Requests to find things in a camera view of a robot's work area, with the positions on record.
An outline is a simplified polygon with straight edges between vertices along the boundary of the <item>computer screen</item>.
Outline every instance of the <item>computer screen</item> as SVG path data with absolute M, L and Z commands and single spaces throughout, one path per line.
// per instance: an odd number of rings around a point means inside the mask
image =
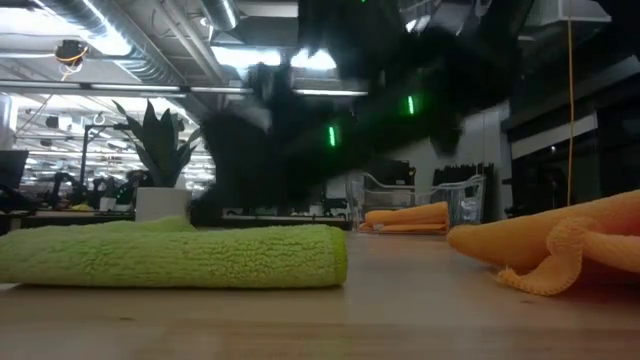
M 0 150 L 0 185 L 18 189 L 29 152 L 24 150 Z

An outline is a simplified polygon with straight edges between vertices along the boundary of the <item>microfiber cloth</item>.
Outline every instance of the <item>microfiber cloth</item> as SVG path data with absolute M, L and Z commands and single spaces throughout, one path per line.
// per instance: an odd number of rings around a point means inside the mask
M 197 231 L 184 219 L 18 230 L 0 283 L 304 288 L 346 279 L 344 232 L 324 225 Z
M 449 210 L 446 202 L 440 202 L 395 211 L 370 211 L 359 230 L 392 234 L 446 234 L 449 230 Z
M 581 282 L 640 280 L 640 191 L 452 229 L 462 254 L 504 268 L 500 282 L 538 295 Z

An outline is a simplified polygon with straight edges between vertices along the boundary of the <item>table surface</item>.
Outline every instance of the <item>table surface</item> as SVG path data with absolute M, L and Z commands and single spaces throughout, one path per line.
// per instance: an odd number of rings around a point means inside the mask
M 498 285 L 440 237 L 352 235 L 343 288 L 5 285 L 0 359 L 638 358 L 640 291 Z

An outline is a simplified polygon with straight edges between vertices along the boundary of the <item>wall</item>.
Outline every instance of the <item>wall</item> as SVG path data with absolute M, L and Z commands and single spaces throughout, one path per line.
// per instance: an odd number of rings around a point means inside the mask
M 484 110 L 464 120 L 464 133 L 460 139 L 458 151 L 451 158 L 439 158 L 431 145 L 425 140 L 395 152 L 392 158 L 409 160 L 416 168 L 416 190 L 429 192 L 433 183 L 435 169 L 447 165 L 493 163 L 496 171 L 498 189 L 495 213 L 492 219 L 505 218 L 504 208 L 512 204 L 511 187 L 501 185 L 501 181 L 511 177 L 511 152 L 506 135 L 500 130 L 500 122 L 509 116 L 508 103 L 502 103 Z

